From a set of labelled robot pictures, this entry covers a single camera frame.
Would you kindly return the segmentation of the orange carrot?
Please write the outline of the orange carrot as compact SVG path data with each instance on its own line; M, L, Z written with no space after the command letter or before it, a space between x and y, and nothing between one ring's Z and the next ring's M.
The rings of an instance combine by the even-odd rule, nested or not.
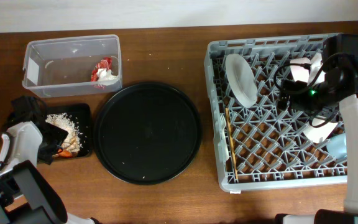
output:
M70 151L67 151L66 149L60 149L57 154L59 157L64 158L71 158L73 157L73 154Z

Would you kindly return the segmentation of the pink bowl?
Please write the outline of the pink bowl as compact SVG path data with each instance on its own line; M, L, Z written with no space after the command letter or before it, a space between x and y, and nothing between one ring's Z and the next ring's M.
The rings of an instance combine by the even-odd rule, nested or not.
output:
M290 63L307 63L310 64L311 60L308 58L296 58L293 60L290 60ZM297 65L290 65L290 71L292 74L292 77L295 82L301 81L301 82L308 82L310 77L310 72L308 69L303 68L301 66Z

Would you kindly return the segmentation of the cream paper cup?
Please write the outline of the cream paper cup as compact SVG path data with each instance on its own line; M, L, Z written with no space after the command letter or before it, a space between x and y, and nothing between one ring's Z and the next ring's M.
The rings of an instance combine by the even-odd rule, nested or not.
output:
M336 128L337 123L329 122L320 128L314 128L307 124L303 134L313 143L319 144L323 142Z

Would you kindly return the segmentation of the light blue plastic cup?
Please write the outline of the light blue plastic cup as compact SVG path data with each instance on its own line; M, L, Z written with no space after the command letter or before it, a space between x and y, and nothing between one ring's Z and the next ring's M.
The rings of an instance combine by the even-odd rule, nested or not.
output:
M326 145L327 151L336 159L342 159L347 156L346 134L339 134L331 137Z

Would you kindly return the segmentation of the red and white wrapper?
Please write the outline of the red and white wrapper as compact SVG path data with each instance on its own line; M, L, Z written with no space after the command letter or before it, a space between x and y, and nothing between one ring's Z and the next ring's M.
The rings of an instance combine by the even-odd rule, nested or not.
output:
M113 72L112 57L105 57L100 60L91 72L91 82L98 82L94 87L104 89L108 85L112 85L119 79L118 75Z

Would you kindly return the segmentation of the grey plate with food scraps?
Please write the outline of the grey plate with food scraps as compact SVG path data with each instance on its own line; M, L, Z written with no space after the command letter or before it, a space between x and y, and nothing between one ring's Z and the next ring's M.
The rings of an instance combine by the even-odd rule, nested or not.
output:
M256 104L257 85L245 58L239 54L229 54L226 57L225 69L229 86L238 102L245 108Z

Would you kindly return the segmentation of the wooden chopstick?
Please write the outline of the wooden chopstick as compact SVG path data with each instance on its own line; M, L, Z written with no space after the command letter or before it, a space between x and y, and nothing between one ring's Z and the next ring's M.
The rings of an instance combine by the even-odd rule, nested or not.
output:
M235 181L238 182L236 153L234 151L234 143L233 143L233 138L232 138L232 129L231 129L231 122L230 122L230 115L229 115L229 109L228 108L225 108L225 115L226 115L227 132L228 132L228 136L229 136L229 146L230 146L230 150L231 150L233 171L234 171Z

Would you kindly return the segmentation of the white plastic fork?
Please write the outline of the white plastic fork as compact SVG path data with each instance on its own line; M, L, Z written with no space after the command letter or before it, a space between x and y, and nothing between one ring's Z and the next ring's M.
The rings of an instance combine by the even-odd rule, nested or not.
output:
M226 128L225 115L223 113L221 113L219 115L219 119L220 119L220 123L221 123L220 124L220 135L221 135L221 140L222 140L223 162L226 162L229 159L229 153L228 153L226 136L225 136L225 128Z

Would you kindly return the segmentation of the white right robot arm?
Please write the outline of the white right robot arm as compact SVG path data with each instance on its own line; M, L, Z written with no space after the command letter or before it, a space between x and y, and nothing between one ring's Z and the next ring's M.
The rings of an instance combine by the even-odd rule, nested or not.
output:
M278 214L275 223L358 223L358 35L338 34L323 42L322 65L312 81L276 83L280 110L291 108L324 118L341 115L347 143L347 192L341 212Z

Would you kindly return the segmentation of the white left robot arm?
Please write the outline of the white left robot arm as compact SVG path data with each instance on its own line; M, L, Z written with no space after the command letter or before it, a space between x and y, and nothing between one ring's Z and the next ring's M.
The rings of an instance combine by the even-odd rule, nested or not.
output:
M56 191L37 170L62 150L67 131L46 122L46 104L33 96L11 102L0 152L0 223L89 224L98 220L67 212Z

